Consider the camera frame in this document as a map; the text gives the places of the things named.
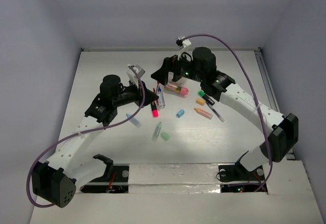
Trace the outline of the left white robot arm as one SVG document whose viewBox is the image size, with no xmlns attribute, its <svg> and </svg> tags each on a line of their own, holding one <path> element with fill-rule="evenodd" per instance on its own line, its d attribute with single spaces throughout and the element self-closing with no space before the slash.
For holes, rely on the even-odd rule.
<svg viewBox="0 0 326 224">
<path fill-rule="evenodd" d="M 85 150 L 117 116 L 118 107 L 135 103 L 139 108 L 156 101 L 158 96 L 146 88 L 145 83 L 130 81 L 124 86 L 117 75 L 107 75 L 100 85 L 100 92 L 92 101 L 78 126 L 75 136 L 44 163 L 36 161 L 30 180 L 33 193 L 50 205 L 66 207 L 76 191 L 94 179 L 102 181 L 115 177 L 112 159 L 96 154 L 87 158 Z"/>
</svg>

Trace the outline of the dark blue pen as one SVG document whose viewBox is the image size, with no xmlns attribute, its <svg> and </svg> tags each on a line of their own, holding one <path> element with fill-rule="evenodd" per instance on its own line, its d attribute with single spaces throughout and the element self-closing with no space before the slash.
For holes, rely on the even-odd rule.
<svg viewBox="0 0 326 224">
<path fill-rule="evenodd" d="M 218 117 L 221 122 L 224 122 L 224 118 L 214 109 L 214 107 L 206 101 L 207 106 L 212 110 L 212 112 Z"/>
</svg>

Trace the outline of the green black highlighter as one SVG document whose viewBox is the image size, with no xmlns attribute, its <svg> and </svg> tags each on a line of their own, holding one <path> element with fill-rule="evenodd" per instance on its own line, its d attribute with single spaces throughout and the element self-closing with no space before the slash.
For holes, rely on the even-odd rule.
<svg viewBox="0 0 326 224">
<path fill-rule="evenodd" d="M 206 93 L 204 93 L 204 91 L 200 90 L 198 92 L 198 95 L 200 97 L 202 97 L 208 104 L 210 104 L 210 105 L 214 105 L 215 104 L 215 102 Z"/>
</svg>

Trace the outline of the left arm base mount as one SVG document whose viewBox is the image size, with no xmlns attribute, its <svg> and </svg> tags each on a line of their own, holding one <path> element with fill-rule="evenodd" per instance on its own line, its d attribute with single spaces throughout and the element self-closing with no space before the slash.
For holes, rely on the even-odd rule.
<svg viewBox="0 0 326 224">
<path fill-rule="evenodd" d="M 82 193 L 128 193 L 129 165 L 114 165 L 110 177 L 96 178 L 81 188 Z"/>
</svg>

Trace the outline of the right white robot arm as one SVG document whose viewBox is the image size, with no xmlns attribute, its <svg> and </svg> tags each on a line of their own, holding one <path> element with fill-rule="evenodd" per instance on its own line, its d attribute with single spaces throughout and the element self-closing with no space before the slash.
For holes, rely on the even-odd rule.
<svg viewBox="0 0 326 224">
<path fill-rule="evenodd" d="M 244 153 L 236 162 L 234 172 L 238 178 L 248 178 L 258 166 L 270 161 L 280 162 L 297 143 L 298 117 L 292 113 L 285 116 L 255 102 L 253 96 L 245 92 L 233 78 L 217 69 L 216 56 L 209 48 L 195 48 L 191 60 L 178 55 L 165 58 L 151 78 L 166 85 L 169 73 L 173 73 L 173 82 L 181 78 L 198 81 L 205 94 L 237 111 L 262 133 L 266 133 L 267 142 Z"/>
</svg>

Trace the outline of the pink black highlighter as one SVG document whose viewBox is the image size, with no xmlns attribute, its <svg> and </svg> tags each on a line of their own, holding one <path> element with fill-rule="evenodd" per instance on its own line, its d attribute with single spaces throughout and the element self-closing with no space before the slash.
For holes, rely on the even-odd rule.
<svg viewBox="0 0 326 224">
<path fill-rule="evenodd" d="M 152 111 L 153 117 L 154 118 L 157 118 L 159 116 L 159 114 L 158 114 L 158 109 L 157 109 L 156 103 L 155 102 L 152 102 L 150 104 L 150 106 L 151 106 L 151 111 Z"/>
</svg>

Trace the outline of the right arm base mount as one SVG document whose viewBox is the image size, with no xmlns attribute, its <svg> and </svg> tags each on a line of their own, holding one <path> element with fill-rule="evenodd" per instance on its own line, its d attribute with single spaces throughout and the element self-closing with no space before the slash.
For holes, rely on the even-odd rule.
<svg viewBox="0 0 326 224">
<path fill-rule="evenodd" d="M 221 183 L 221 193 L 267 192 L 262 166 L 239 173 L 234 164 L 222 164 L 215 178 Z"/>
</svg>

